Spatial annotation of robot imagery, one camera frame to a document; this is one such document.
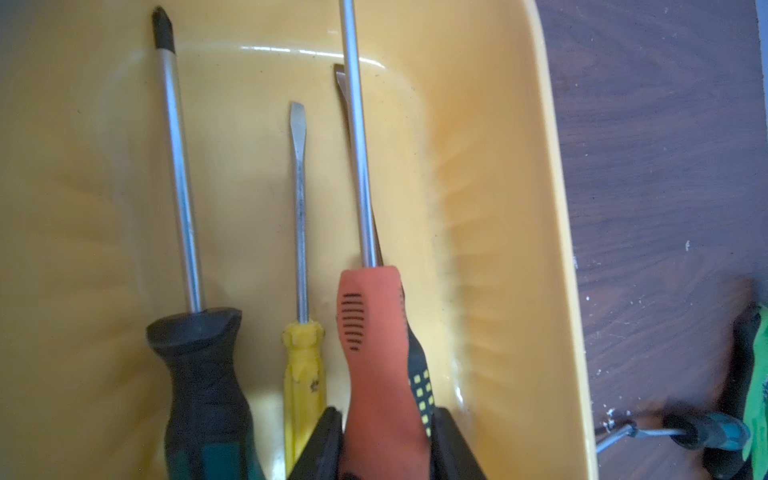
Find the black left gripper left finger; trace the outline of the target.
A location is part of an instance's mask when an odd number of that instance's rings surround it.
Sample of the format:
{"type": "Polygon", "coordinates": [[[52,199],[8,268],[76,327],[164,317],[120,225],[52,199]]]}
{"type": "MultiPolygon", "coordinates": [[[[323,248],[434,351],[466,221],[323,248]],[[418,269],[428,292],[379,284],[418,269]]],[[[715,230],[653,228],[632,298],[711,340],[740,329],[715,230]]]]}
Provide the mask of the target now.
{"type": "Polygon", "coordinates": [[[342,414],[335,407],[327,407],[288,480],[337,480],[342,445],[342,414]]]}

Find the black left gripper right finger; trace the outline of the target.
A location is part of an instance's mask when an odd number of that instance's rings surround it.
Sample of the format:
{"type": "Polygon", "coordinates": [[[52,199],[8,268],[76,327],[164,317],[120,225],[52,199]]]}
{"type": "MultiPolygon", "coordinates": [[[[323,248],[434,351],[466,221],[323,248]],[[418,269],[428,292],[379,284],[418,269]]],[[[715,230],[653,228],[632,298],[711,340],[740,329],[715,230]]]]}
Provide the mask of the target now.
{"type": "Polygon", "coordinates": [[[431,438],[431,479],[487,479],[448,409],[434,410],[431,438]]]}

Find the orange handled screwdriver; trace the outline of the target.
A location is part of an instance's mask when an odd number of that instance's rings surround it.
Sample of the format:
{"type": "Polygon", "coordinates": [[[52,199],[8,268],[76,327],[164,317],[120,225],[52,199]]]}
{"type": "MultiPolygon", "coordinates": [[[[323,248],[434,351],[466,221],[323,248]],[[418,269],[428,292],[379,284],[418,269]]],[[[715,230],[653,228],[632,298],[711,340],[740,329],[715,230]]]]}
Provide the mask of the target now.
{"type": "Polygon", "coordinates": [[[362,265],[342,272],[337,326],[350,376],[341,478],[427,479],[430,443],[408,378],[401,276],[376,256],[354,4],[340,4],[362,265]]]}

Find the green black handled screwdriver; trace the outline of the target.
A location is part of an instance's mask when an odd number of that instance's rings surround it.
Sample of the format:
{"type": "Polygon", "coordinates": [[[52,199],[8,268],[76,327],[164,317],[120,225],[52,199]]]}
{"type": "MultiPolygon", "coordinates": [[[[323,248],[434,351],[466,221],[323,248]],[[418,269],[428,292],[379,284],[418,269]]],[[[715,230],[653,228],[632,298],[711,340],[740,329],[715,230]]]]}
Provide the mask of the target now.
{"type": "Polygon", "coordinates": [[[151,21],[161,64],[187,301],[184,312],[146,329],[148,344],[168,367],[172,383],[164,438],[167,473],[171,479],[261,479],[253,419],[233,362],[242,312],[204,305],[173,26],[160,6],[151,21]]]}

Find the yellow handled flathead screwdriver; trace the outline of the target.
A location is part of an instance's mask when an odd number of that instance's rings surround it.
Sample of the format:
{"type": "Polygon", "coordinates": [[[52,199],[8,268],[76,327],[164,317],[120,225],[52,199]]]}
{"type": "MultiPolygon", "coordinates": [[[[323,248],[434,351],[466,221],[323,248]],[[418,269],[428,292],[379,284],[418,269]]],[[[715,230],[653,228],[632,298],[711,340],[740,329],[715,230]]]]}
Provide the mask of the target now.
{"type": "Polygon", "coordinates": [[[327,405],[326,372],[322,360],[325,330],[310,318],[307,264],[305,189],[305,107],[290,103],[289,127],[293,153],[296,251],[296,320],[283,331],[287,354],[283,377],[285,470],[291,474],[327,405]]]}

